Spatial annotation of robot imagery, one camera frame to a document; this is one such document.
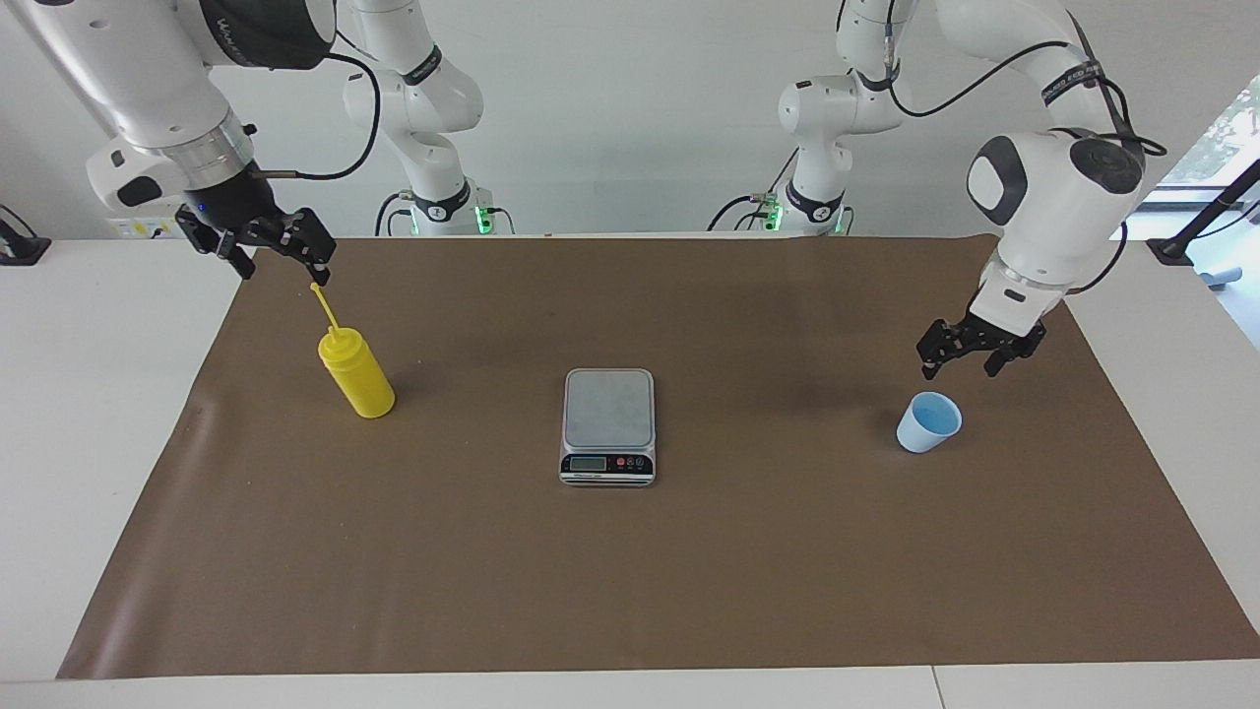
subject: yellow squeeze bottle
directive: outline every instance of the yellow squeeze bottle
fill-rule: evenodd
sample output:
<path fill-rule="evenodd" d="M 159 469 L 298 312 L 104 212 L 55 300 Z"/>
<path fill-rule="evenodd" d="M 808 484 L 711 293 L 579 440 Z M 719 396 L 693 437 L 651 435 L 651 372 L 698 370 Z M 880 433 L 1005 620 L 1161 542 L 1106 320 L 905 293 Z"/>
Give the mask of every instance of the yellow squeeze bottle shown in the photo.
<path fill-rule="evenodd" d="M 372 348 L 367 340 L 354 327 L 343 327 L 336 322 L 333 309 L 324 298 L 324 291 L 319 283 L 312 282 L 311 290 L 319 303 L 324 306 L 331 326 L 328 334 L 319 340 L 319 358 L 324 361 L 328 374 L 333 375 L 336 385 L 341 388 L 341 394 L 354 407 L 354 413 L 364 419 L 379 419 L 389 413 L 394 406 L 393 388 L 389 380 L 372 356 Z"/>

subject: green led light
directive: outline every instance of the green led light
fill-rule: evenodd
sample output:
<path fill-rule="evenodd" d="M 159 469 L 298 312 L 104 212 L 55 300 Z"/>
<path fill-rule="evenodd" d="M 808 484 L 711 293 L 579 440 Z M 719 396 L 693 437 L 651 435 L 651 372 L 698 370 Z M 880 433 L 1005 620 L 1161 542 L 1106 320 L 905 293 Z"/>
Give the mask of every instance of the green led light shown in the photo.
<path fill-rule="evenodd" d="M 490 233 L 494 230 L 494 215 L 491 215 L 489 209 L 485 207 L 476 208 L 476 225 L 481 233 Z"/>
<path fill-rule="evenodd" d="M 766 230 L 779 230 L 779 224 L 780 222 L 782 222 L 782 218 L 784 218 L 782 204 L 775 204 L 774 210 L 770 212 L 769 217 L 766 217 Z"/>

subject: power outlet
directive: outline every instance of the power outlet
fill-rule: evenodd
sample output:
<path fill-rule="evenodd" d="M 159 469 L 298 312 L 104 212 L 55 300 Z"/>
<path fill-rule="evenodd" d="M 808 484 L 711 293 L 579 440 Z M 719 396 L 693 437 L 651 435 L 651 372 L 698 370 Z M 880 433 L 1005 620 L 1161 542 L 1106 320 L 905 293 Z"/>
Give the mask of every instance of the power outlet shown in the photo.
<path fill-rule="evenodd" d="M 120 238 L 170 238 L 183 234 L 175 217 L 115 217 L 110 219 L 110 225 Z"/>

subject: white table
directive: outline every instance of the white table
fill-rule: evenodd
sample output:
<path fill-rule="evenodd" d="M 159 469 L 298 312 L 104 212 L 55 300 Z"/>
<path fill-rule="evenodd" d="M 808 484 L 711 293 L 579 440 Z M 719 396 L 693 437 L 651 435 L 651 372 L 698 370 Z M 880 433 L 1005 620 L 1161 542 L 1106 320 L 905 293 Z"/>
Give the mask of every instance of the white table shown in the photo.
<path fill-rule="evenodd" d="M 1260 661 L 49 681 L 236 286 L 181 241 L 0 268 L 0 706 L 1260 706 Z M 1142 243 L 1070 306 L 1260 627 L 1260 351 Z"/>

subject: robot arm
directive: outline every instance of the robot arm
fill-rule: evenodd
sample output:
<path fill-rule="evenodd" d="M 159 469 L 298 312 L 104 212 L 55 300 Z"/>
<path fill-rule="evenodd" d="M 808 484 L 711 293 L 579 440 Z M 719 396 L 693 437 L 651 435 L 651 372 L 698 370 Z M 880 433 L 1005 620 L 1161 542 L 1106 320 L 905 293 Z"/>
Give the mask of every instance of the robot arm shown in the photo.
<path fill-rule="evenodd" d="M 835 141 L 900 125 L 896 101 L 908 92 L 897 44 L 916 9 L 917 0 L 845 0 L 837 48 L 853 69 L 784 93 L 780 120 L 801 147 L 780 199 L 784 228 L 829 230 L 852 164 L 835 159 L 845 152 Z M 1003 235 L 965 316 L 935 321 L 919 343 L 927 379 L 975 350 L 992 351 L 985 372 L 995 377 L 1031 356 L 1046 334 L 1041 316 L 1137 205 L 1145 160 L 1084 31 L 1056 0 L 937 0 L 936 10 L 950 44 L 973 57 L 1000 62 L 1053 44 L 1011 65 L 1042 89 L 1057 127 L 1000 135 L 980 149 L 968 193 Z"/>
<path fill-rule="evenodd" d="M 441 133 L 470 130 L 484 103 L 476 83 L 433 42 L 417 0 L 350 0 L 364 49 L 384 71 L 381 132 L 411 183 L 412 215 L 428 235 L 486 230 L 490 193 L 465 176 L 459 152 Z M 346 112 L 370 125 L 372 89 L 362 77 L 345 84 Z"/>
<path fill-rule="evenodd" d="M 985 373 L 1029 358 L 1046 334 L 1041 316 L 1062 301 L 1138 204 L 1145 155 L 1105 87 L 1085 33 L 1055 0 L 937 0 L 946 39 L 1002 60 L 1058 40 L 1013 65 L 1042 88 L 1055 121 L 1047 132 L 1000 135 L 979 151 L 968 193 L 1003 227 L 980 286 L 956 324 L 932 322 L 919 343 L 924 377 L 974 350 Z"/>
<path fill-rule="evenodd" d="M 888 82 L 867 77 L 882 77 L 885 62 L 896 65 L 896 39 L 917 6 L 919 0 L 897 3 L 890 24 L 888 3 L 844 0 L 835 43 L 849 72 L 796 82 L 779 97 L 779 122 L 796 139 L 799 154 L 791 178 L 775 195 L 782 205 L 777 228 L 832 232 L 844 209 L 844 189 L 853 169 L 853 154 L 840 146 L 840 139 L 892 130 L 905 120 L 882 89 Z"/>
<path fill-rule="evenodd" d="M 336 242 L 310 209 L 287 213 L 255 176 L 251 130 L 210 83 L 217 64 L 310 68 L 331 47 L 331 0 L 26 0 L 37 31 L 118 136 L 88 161 L 111 208 L 183 194 L 193 246 L 249 277 L 241 248 L 266 246 L 319 282 Z"/>

